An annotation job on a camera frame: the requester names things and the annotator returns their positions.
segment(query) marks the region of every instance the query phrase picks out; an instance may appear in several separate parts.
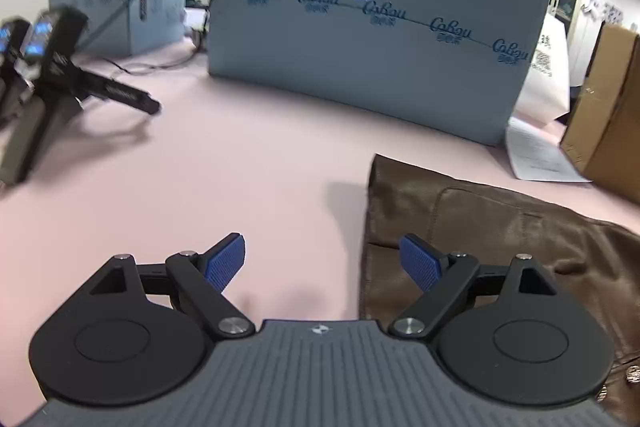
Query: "pink table surface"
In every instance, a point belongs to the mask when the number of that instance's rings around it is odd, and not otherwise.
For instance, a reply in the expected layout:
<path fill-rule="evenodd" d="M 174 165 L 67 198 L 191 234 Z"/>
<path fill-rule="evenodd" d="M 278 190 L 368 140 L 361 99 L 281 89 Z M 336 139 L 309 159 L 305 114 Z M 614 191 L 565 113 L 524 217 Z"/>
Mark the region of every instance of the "pink table surface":
<path fill-rule="evenodd" d="M 177 44 L 146 60 L 189 52 Z M 90 101 L 31 180 L 0 199 L 0 421 L 7 426 L 43 403 L 27 358 L 31 336 L 117 253 L 161 263 L 241 232 L 246 263 L 225 294 L 253 321 L 355 318 L 376 153 L 640 233 L 640 207 L 593 185 L 520 181 L 499 148 L 338 103 L 214 80 L 204 56 L 182 70 L 120 80 L 151 92 L 162 114 L 147 118 Z"/>

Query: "black tripod leg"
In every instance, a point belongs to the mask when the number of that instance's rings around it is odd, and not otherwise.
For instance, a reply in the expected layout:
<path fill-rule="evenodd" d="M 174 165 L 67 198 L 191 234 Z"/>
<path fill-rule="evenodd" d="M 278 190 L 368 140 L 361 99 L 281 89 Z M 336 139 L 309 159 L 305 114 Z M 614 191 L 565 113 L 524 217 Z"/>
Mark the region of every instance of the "black tripod leg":
<path fill-rule="evenodd" d="M 28 85 L 20 76 L 10 82 L 1 82 L 0 86 L 0 123 L 9 120 L 18 112 L 20 97 L 27 90 Z"/>
<path fill-rule="evenodd" d="M 32 96 L 2 158 L 0 181 L 6 185 L 25 181 L 66 124 L 81 112 L 78 100 L 68 94 Z"/>

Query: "small blue display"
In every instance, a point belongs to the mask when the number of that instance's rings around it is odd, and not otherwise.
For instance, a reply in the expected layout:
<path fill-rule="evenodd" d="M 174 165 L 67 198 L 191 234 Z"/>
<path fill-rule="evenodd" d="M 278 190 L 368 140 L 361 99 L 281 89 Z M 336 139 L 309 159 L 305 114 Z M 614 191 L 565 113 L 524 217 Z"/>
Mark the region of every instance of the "small blue display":
<path fill-rule="evenodd" d="M 25 55 L 44 55 L 43 44 L 29 44 L 24 50 Z"/>
<path fill-rule="evenodd" d="M 36 35 L 41 35 L 42 33 L 49 33 L 52 29 L 53 29 L 53 26 L 51 25 L 50 22 L 41 22 L 36 24 L 36 27 L 33 32 Z"/>
<path fill-rule="evenodd" d="M 0 28 L 0 54 L 6 51 L 6 46 L 9 43 L 11 37 L 11 31 L 7 27 Z"/>

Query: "round black disc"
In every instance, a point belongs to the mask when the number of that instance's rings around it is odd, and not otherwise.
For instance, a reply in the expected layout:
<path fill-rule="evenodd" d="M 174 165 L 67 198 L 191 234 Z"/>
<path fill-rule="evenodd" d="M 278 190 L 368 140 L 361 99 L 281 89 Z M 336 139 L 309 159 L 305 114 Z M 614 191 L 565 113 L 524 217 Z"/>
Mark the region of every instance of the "round black disc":
<path fill-rule="evenodd" d="M 442 330 L 438 352 L 466 386 L 512 405 L 546 407 L 594 396 L 613 351 L 586 311 L 557 296 L 471 309 Z"/>
<path fill-rule="evenodd" d="M 196 322 L 149 302 L 133 259 L 112 259 L 35 333 L 29 359 L 46 398 L 115 407 L 178 387 L 205 352 Z"/>

